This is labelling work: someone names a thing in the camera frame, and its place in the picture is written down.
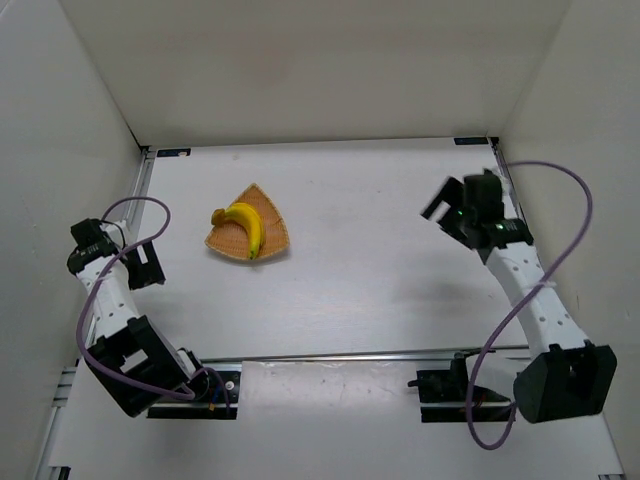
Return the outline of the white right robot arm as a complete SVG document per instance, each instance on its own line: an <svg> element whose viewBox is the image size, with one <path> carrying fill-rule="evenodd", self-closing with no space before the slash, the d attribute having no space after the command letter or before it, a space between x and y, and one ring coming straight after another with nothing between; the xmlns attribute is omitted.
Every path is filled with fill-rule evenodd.
<svg viewBox="0 0 640 480"><path fill-rule="evenodd" d="M528 422L602 412L617 367L608 345L596 345L575 323L538 261L525 222L505 215L501 179L486 170L446 179L422 212L448 236L476 252L512 305L509 320L524 331L531 360L525 366L498 355L491 344L452 363L457 383L473 403L482 387L510 400Z"/></svg>

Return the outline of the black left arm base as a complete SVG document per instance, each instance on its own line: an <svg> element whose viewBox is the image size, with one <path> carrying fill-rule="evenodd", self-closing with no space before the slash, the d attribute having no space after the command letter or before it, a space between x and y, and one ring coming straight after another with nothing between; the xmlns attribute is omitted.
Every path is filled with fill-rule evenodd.
<svg viewBox="0 0 640 480"><path fill-rule="evenodd" d="M241 393L242 365L240 362L206 363L217 371L199 379L191 386L196 398L190 402L163 400L147 410L146 418L153 420L216 420L237 419Z"/></svg>

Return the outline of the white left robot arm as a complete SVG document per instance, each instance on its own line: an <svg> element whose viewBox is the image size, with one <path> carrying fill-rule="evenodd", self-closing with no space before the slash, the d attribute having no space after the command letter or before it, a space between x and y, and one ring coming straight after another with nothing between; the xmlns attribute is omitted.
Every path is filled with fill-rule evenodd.
<svg viewBox="0 0 640 480"><path fill-rule="evenodd" d="M71 227L76 247L67 267L90 291L102 282L90 312L95 320L94 340L88 352L104 367L131 380L163 390L180 392L183 385L199 398L207 389L202 363L185 349L174 348L147 316L141 314L131 296L133 290L162 285L165 275L150 241L142 245L146 259L137 249L101 271L125 247L125 228L120 222L85 219Z"/></svg>

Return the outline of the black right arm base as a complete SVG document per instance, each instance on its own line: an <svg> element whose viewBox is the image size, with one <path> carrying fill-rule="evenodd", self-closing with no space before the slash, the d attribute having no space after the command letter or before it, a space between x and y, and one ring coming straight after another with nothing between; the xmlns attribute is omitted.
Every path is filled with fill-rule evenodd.
<svg viewBox="0 0 640 480"><path fill-rule="evenodd" d="M421 422L465 423L468 376L465 360L478 350L456 352L447 367L418 370L416 378L408 382L419 395ZM510 415L510 401L485 387L475 386L471 402L472 418L476 422L506 422Z"/></svg>

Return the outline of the yellow fake banana bunch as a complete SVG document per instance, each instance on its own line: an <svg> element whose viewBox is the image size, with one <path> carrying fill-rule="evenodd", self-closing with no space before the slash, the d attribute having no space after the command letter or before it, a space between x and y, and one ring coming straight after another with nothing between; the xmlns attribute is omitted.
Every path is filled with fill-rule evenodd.
<svg viewBox="0 0 640 480"><path fill-rule="evenodd" d="M266 230L262 217L253 206L235 202L226 209L216 209L212 213L211 223L214 227L222 227L228 223L240 225L247 235L247 258L255 260L258 257L266 240Z"/></svg>

